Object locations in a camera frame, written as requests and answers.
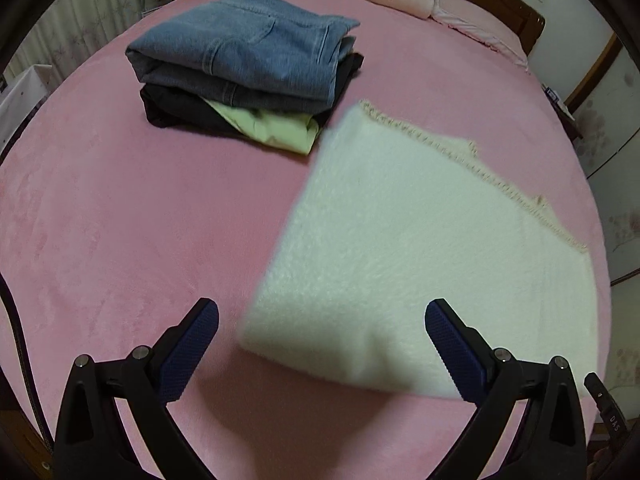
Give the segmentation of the folded black garment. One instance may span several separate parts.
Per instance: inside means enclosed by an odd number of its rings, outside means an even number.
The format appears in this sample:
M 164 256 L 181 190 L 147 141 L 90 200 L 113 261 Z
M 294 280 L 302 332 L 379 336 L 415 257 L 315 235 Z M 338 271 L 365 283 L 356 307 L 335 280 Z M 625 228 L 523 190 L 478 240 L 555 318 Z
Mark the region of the folded black garment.
M 225 122 L 204 98 L 186 90 L 145 84 L 140 96 L 146 120 L 157 128 L 177 128 L 208 136 L 244 136 Z M 322 129 L 332 114 L 333 110 L 325 110 L 311 116 Z

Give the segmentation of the folded blue jeans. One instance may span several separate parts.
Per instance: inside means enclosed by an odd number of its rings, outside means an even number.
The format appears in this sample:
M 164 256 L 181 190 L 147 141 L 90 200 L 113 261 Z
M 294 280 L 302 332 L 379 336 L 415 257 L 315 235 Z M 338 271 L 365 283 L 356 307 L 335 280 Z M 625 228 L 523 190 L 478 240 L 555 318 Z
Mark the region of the folded blue jeans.
M 284 0 L 217 0 L 150 28 L 126 55 L 142 84 L 314 115 L 334 105 L 338 64 L 352 53 L 358 25 Z

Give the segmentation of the floral wardrobe door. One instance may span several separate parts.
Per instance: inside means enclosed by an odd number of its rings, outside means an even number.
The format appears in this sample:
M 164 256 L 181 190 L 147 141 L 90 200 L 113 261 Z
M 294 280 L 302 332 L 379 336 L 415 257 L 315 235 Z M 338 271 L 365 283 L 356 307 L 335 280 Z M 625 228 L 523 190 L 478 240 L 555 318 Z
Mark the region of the floral wardrobe door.
M 611 281 L 605 385 L 639 385 L 639 70 L 625 49 L 575 110 L 574 142 L 596 200 Z

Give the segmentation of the dark wooden nightstand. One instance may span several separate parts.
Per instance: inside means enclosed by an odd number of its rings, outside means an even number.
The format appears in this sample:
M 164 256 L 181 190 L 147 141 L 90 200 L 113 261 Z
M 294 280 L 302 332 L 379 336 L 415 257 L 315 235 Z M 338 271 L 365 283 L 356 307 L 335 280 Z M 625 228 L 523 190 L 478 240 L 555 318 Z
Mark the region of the dark wooden nightstand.
M 572 113 L 568 110 L 568 107 L 565 104 L 565 107 L 557 106 L 555 103 L 552 103 L 549 99 L 552 108 L 555 113 L 558 115 L 559 121 L 567 135 L 567 137 L 572 141 L 582 140 L 584 137 L 580 133 L 577 127 L 577 122 Z

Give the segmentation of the pink pillow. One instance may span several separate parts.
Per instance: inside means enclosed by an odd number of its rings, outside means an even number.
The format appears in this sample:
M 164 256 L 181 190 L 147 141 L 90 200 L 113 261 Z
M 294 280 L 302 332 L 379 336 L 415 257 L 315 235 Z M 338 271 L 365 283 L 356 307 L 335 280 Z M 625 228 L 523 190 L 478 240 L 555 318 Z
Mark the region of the pink pillow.
M 528 70 L 528 58 L 518 35 L 480 6 L 468 0 L 434 0 L 431 18 Z

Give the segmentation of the white curtain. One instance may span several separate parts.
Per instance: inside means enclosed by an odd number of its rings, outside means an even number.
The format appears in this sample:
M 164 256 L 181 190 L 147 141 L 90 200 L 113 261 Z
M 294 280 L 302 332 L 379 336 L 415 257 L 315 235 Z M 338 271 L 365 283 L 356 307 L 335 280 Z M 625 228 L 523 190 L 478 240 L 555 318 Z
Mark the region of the white curtain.
M 3 72 L 12 81 L 33 65 L 52 67 L 55 87 L 142 15 L 142 0 L 55 0 Z

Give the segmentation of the white fluffy cardigan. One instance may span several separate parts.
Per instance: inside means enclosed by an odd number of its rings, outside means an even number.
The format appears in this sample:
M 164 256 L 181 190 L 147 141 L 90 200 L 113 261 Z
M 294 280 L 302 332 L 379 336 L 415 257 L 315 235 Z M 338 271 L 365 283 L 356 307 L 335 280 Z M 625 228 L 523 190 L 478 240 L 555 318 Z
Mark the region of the white fluffy cardigan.
M 475 144 L 353 106 L 314 168 L 244 316 L 241 347 L 341 384 L 453 398 L 426 306 L 450 304 L 520 359 L 598 362 L 588 248 Z

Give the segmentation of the folded light green garment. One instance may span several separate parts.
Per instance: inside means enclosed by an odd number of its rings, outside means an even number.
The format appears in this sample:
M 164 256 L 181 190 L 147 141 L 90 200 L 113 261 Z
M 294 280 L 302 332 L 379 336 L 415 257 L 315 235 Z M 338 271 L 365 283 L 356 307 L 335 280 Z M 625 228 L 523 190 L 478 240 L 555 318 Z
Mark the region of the folded light green garment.
M 309 114 L 232 107 L 209 99 L 204 101 L 237 132 L 270 148 L 308 155 L 321 130 Z

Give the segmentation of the items on nightstand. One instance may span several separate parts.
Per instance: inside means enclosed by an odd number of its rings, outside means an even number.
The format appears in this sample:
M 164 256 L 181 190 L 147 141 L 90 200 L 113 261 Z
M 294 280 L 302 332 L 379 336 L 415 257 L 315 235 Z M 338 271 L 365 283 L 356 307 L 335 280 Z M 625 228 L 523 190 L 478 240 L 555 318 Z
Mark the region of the items on nightstand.
M 548 87 L 546 84 L 542 84 L 541 88 L 542 88 L 542 90 L 544 90 L 544 94 L 547 96 L 547 98 L 552 103 L 555 103 L 557 106 L 560 106 L 560 107 L 565 107 L 565 103 L 561 99 L 561 97 L 560 97 L 558 92 L 556 92 L 552 88 Z

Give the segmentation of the pink bed sheet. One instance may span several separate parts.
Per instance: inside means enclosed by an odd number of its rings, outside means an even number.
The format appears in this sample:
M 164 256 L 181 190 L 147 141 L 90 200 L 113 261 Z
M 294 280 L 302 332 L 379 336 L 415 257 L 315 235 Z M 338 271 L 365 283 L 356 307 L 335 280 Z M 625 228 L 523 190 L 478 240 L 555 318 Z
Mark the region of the pink bed sheet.
M 152 344 L 202 297 L 219 330 L 171 414 L 219 479 L 423 479 L 471 410 L 460 400 L 343 387 L 243 351 L 235 327 L 276 246 L 310 163 L 231 138 L 151 126 L 125 49 L 160 21 L 209 0 L 178 0 L 82 64 L 44 103 L 1 166 L 1 272 L 26 336 L 56 440 L 83 479 L 155 464 L 128 413 L 130 441 L 91 415 L 58 421 L 75 359 L 120 360 Z M 286 0 L 356 18 L 364 62 L 340 111 L 369 100 L 425 130 L 474 141 L 480 159 L 540 196 L 587 244 L 597 331 L 608 354 L 611 300 L 596 203 L 532 73 L 433 20 L 362 0 Z

